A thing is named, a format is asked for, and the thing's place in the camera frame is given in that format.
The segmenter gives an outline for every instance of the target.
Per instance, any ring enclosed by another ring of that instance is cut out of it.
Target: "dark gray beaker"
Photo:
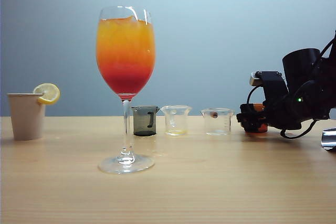
[[[157,106],[135,106],[133,110],[133,134],[136,136],[150,136],[156,134]]]

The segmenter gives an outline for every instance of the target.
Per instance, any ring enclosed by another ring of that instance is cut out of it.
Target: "glass stem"
[[[122,106],[124,109],[124,143],[123,148],[118,157],[119,164],[122,165],[130,165],[134,163],[134,155],[132,152],[132,144],[131,144],[131,134],[130,134],[130,100],[123,100]]]

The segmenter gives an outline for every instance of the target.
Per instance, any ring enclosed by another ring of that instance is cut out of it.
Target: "wine glass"
[[[135,154],[130,136],[130,102],[149,80],[155,64],[154,31],[144,8],[110,6],[102,9],[97,30],[97,65],[108,86],[120,97],[124,110],[123,148],[117,157],[99,164],[105,173],[131,173],[154,165]]]

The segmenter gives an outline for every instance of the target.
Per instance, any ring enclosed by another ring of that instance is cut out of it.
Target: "black cable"
[[[262,86],[263,86],[262,84],[260,84],[260,85],[258,85],[258,86],[255,86],[255,87],[250,91],[250,93],[249,93],[248,96],[247,96],[247,101],[246,101],[247,104],[250,103],[250,97],[251,97],[252,93],[253,93],[257,88],[262,87]]]
[[[313,128],[313,126],[316,124],[317,121],[318,120],[312,121],[310,126],[308,127],[308,129],[306,129],[303,133],[301,133],[298,136],[286,136],[286,134],[285,134],[286,129],[281,130],[280,135],[284,138],[287,138],[287,139],[296,139],[296,138],[302,137],[302,136],[306,135],[308,132],[310,132],[310,130]]]
[[[328,48],[335,42],[336,39],[332,39],[325,47],[324,49],[320,52],[319,57],[315,60],[313,67],[311,69],[311,73],[314,71],[315,67],[317,66],[317,62],[322,58],[322,56],[324,55],[324,53],[328,50]]]

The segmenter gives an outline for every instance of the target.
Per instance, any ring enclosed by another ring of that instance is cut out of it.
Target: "small glass beaker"
[[[201,110],[205,121],[205,133],[208,135],[227,135],[231,131],[231,117],[234,111],[225,108]]]
[[[187,133],[187,116],[192,108],[186,105],[167,105],[161,108],[165,115],[166,131],[171,136]]]
[[[156,134],[157,106],[134,106],[133,134],[136,136],[151,136]]]

